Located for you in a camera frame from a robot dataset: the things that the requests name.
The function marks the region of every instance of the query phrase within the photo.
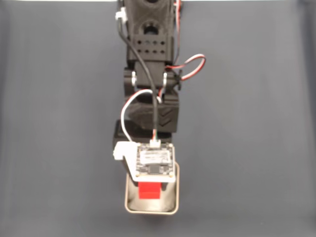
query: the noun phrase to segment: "white connector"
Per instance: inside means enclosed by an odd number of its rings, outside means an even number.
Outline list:
[[[125,24],[127,22],[127,14],[126,14],[126,8],[125,7],[121,7],[120,8],[120,11],[118,11],[116,14],[115,14],[115,19],[118,20],[118,19],[122,19],[122,23]]]
[[[149,141],[150,148],[160,148],[161,147],[161,140],[150,140]]]
[[[115,160],[133,160],[137,156],[136,142],[117,142],[115,145],[113,156]]]

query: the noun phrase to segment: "mounting hole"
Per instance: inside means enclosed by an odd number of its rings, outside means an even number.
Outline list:
[[[158,35],[158,28],[155,26],[147,26],[144,28],[145,35]]]

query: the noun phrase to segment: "white cable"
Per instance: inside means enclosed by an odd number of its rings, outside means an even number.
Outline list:
[[[201,53],[192,56],[187,61],[185,61],[184,64],[188,64],[188,63],[190,63],[191,61],[193,61],[193,60],[195,60],[197,58],[202,58],[202,60],[201,60],[200,64],[198,65],[198,67],[195,68],[192,72],[182,76],[182,80],[186,80],[186,79],[194,76],[196,73],[198,73],[202,69],[202,67],[204,66],[204,64],[206,62],[206,57],[203,54],[201,54]]]
[[[177,64],[179,61],[179,47],[180,47],[180,7],[181,0],[176,0],[176,31],[177,31],[177,58],[173,64]]]
[[[144,93],[150,93],[150,94],[152,94],[153,91],[150,90],[150,89],[143,89],[143,90],[137,91],[135,94],[133,94],[133,95],[127,100],[127,102],[126,102],[125,105],[123,106],[122,112],[121,112],[121,114],[120,114],[120,123],[121,123],[121,126],[122,126],[122,130],[123,130],[125,136],[128,138],[128,140],[129,140],[130,142],[132,142],[132,139],[131,139],[131,137],[129,136],[127,130],[126,130],[126,128],[125,128],[125,123],[124,123],[125,111],[126,111],[127,107],[133,102],[133,100],[134,100],[137,96],[139,96],[139,95],[141,95],[141,94],[144,94]],[[157,100],[158,100],[158,102],[159,102],[160,104],[162,103],[161,98],[158,97],[158,96],[157,96]]]

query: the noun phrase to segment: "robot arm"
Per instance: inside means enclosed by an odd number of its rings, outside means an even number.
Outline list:
[[[197,54],[177,65],[180,10],[180,0],[118,0],[116,20],[119,36],[127,46],[127,67],[124,69],[126,104],[115,128],[114,157],[126,165],[126,200],[137,200],[136,204],[130,205],[134,206],[132,211],[136,213],[170,214],[175,210],[172,206],[177,206],[178,200],[172,200],[172,195],[164,193],[174,192],[174,197],[179,195],[179,168],[172,144],[179,113],[179,96],[175,87],[180,90],[182,81],[198,73],[206,61],[204,55]],[[201,59],[199,66],[183,76],[182,68],[196,59]],[[159,195],[148,196],[145,192]],[[165,209],[162,208],[166,206],[164,203],[174,205]]]

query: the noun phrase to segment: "dark gray backdrop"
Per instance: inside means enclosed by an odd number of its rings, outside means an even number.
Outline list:
[[[186,2],[179,212],[123,207],[112,158],[125,47],[115,3],[16,2],[1,88],[0,236],[316,234],[315,142],[300,8],[292,1]]]

